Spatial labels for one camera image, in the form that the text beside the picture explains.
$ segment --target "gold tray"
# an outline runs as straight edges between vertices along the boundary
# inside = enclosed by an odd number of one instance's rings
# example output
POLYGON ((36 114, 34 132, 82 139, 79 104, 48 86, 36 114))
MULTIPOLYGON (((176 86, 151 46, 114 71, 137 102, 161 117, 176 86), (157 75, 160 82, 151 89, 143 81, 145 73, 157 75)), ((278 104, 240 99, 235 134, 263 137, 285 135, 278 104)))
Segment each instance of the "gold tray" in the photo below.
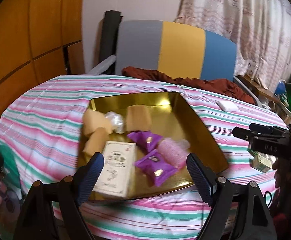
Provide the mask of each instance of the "gold tray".
MULTIPOLYGON (((228 167, 228 162, 218 144, 208 131, 199 116, 177 92, 149 92, 124 94, 92 99, 89 107, 102 113, 114 111, 126 116, 128 106, 148 106, 152 118, 151 132, 170 137, 174 140, 186 139, 191 144, 189 153, 196 153, 205 166, 209 166, 216 174, 228 167)), ((127 133, 112 133, 112 141, 132 142, 127 133)), ((84 135, 80 140, 81 153, 87 141, 84 135)), ((78 166, 86 164, 84 158, 79 158, 78 166)), ((144 153, 137 148, 136 160, 144 153)), ((186 167, 167 179, 160 187, 153 186, 148 177, 138 168, 133 169, 128 190, 128 199, 139 199, 162 195, 181 190, 193 185, 186 167)), ((90 200, 103 200, 104 197, 92 192, 90 200)))

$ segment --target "purple packet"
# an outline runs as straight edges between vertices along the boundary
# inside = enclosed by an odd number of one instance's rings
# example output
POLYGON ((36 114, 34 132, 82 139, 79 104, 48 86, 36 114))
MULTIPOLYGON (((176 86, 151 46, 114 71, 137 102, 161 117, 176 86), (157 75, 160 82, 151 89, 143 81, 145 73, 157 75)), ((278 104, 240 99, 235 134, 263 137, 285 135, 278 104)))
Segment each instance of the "purple packet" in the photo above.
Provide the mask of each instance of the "purple packet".
POLYGON ((178 171, 166 163, 157 150, 152 150, 142 159, 136 161, 134 165, 147 174, 157 187, 178 171))
POLYGON ((147 153, 151 152, 163 138, 162 135, 152 133, 151 131, 135 131, 127 136, 147 153))

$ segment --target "pink and green striped cloth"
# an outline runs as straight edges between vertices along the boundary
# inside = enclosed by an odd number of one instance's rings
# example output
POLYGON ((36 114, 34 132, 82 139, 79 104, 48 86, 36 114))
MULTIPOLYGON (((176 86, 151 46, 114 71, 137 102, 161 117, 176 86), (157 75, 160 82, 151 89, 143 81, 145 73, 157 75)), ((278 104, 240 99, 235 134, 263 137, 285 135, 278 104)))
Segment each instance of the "pink and green striped cloth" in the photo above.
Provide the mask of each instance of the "pink and green striped cloth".
MULTIPOLYGON (((274 172, 263 174, 250 167, 248 143, 233 137, 232 129, 248 129, 251 122, 286 127, 276 114, 203 90, 113 75, 59 76, 29 90, 4 111, 0 144, 14 152, 22 189, 28 192, 35 180, 51 183, 74 174, 82 115, 90 99, 151 91, 176 91, 187 100, 228 159, 223 175, 230 181, 247 184, 254 180, 263 193, 274 192, 274 172), (216 104, 220 99, 233 101, 239 110, 223 112, 216 104)), ((129 240, 194 239, 209 210, 196 190, 113 206, 85 203, 81 208, 93 234, 129 240)), ((57 206, 55 213, 60 217, 57 206)))

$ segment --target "small box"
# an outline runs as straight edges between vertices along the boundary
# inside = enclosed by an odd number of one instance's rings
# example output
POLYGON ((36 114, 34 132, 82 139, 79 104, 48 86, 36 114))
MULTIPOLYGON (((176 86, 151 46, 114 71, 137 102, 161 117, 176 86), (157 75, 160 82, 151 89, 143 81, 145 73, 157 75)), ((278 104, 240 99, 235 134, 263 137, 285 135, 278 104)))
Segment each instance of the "small box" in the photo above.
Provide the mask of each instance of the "small box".
POLYGON ((106 142, 103 150, 104 167, 93 191, 112 197, 127 197, 135 147, 135 143, 106 142))
POLYGON ((247 61, 247 76, 253 81, 257 72, 258 72, 259 66, 257 63, 255 63, 252 60, 247 61))
POLYGON ((251 150, 250 148, 248 149, 248 152, 249 152, 253 157, 255 157, 255 156, 257 156, 257 155, 259 154, 259 152, 253 151, 253 150, 251 150))
POLYGON ((272 167, 272 163, 267 158, 257 153, 253 159, 253 168, 264 173, 268 172, 272 167))

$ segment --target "white cloth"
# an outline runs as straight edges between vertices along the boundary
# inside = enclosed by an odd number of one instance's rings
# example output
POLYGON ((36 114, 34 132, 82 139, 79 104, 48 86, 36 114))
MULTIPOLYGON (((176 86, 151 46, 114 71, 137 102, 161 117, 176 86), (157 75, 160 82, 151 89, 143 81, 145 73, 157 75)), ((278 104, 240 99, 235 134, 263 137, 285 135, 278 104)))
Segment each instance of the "white cloth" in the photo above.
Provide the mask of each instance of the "white cloth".
POLYGON ((291 39, 288 0, 183 0, 178 23, 222 35, 237 45, 234 75, 247 60, 259 65, 256 78, 274 91, 284 71, 291 39))
POLYGON ((239 108, 231 101, 220 100, 217 104, 225 112, 235 112, 239 110, 239 108))

